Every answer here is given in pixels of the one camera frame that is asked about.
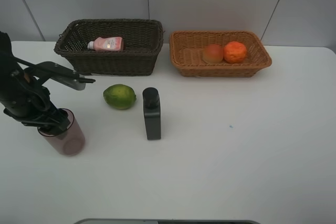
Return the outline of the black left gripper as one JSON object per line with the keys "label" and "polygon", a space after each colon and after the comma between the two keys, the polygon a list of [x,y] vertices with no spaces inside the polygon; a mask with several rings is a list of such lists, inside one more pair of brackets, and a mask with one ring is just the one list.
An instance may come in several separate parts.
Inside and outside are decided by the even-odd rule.
{"label": "black left gripper", "polygon": [[51,61],[32,64],[27,61],[1,62],[1,104],[4,113],[24,126],[37,127],[40,134],[64,132],[70,125],[66,109],[58,109],[50,100],[44,83],[52,79],[74,90],[84,90],[94,79]]}

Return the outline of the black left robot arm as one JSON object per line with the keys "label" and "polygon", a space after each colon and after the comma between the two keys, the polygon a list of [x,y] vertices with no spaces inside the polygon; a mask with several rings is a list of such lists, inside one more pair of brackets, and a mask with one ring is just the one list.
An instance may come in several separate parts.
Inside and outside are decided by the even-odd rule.
{"label": "black left robot arm", "polygon": [[70,125],[68,114],[50,100],[44,83],[52,79],[74,90],[85,89],[95,80],[51,61],[33,64],[13,55],[7,33],[1,33],[1,104],[4,113],[24,126],[38,128],[47,135],[58,135]]}

